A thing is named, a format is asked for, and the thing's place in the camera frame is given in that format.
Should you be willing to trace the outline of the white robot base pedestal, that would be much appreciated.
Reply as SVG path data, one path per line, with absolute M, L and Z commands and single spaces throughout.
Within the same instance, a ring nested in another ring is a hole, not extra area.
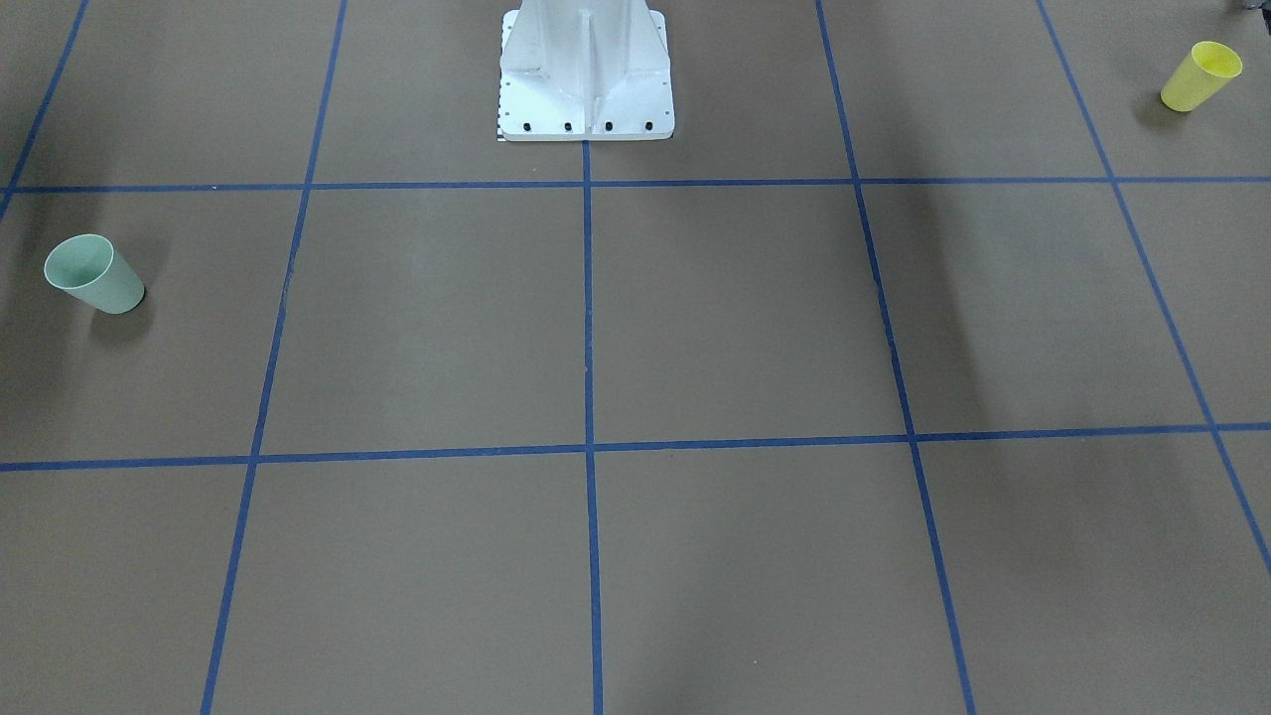
M 500 141 L 675 135 L 666 18 L 647 3 L 522 1 L 503 14 L 500 30 Z

